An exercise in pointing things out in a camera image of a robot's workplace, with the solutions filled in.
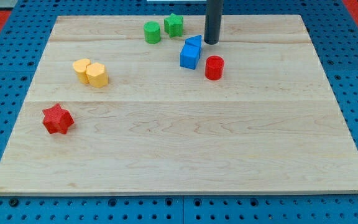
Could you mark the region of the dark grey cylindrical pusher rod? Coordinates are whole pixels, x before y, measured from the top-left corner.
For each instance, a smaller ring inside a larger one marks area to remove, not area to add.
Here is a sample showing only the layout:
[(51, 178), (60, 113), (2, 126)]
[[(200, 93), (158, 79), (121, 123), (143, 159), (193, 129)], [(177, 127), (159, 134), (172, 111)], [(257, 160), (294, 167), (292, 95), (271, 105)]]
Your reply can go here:
[(223, 0), (207, 0), (204, 23), (204, 41), (209, 45), (219, 42)]

